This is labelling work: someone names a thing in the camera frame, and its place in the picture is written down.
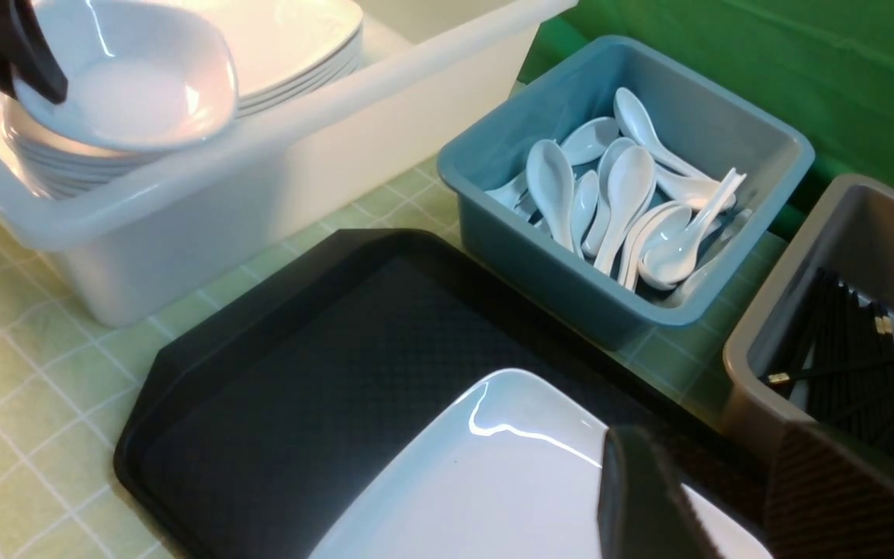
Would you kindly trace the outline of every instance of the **black chopsticks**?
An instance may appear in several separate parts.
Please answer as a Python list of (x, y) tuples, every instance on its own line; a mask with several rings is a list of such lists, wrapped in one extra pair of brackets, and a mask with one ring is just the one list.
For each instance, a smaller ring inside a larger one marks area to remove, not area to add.
[(882, 301), (818, 269), (769, 370), (760, 380), (774, 392), (788, 399), (808, 383), (806, 413), (894, 457), (894, 323)]

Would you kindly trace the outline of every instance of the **green tablecloth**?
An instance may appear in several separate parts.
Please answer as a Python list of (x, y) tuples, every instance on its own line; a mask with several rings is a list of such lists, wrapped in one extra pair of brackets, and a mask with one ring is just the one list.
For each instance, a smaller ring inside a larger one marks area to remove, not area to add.
[(894, 187), (894, 0), (579, 0), (545, 22), (528, 82), (602, 35), (632, 36), (804, 132), (816, 164), (773, 230), (835, 175)]

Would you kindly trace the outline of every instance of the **tiled countertop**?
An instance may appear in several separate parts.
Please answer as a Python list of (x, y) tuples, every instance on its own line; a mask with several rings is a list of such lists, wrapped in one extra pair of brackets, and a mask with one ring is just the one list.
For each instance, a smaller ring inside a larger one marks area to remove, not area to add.
[[(0, 227), (0, 558), (173, 556), (110, 464), (155, 353), (339, 227), (421, 227), (460, 244), (456, 200), (430, 160), (160, 314), (111, 330)], [(730, 389), (720, 348), (783, 250), (762, 238), (702, 322), (652, 332), (614, 357), (715, 425)]]

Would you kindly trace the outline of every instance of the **blue plastic bin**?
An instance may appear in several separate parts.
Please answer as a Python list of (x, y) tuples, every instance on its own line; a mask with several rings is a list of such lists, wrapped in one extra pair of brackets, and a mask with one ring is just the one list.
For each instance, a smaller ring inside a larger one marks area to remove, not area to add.
[[(652, 293), (645, 298), (624, 289), (485, 194), (522, 170), (539, 139), (559, 141), (591, 118), (613, 116), (620, 86), (642, 100), (668, 149), (716, 178), (730, 167), (747, 173), (732, 214), (749, 210), (749, 219), (735, 220), (703, 250), (703, 261), (718, 261), (677, 307)], [(778, 118), (641, 43), (604, 36), (448, 143), (437, 166), (459, 195), (468, 251), (579, 332), (615, 350), (654, 325), (698, 321), (813, 157), (806, 138)]]

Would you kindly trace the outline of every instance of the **black serving tray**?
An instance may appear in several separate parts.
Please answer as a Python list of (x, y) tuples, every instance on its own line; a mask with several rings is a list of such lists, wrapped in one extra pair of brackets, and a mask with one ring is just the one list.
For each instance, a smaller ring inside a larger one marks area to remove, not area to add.
[(757, 532), (765, 468), (433, 234), (345, 230), (158, 353), (117, 477), (196, 557), (308, 557), (465, 389), (518, 367)]

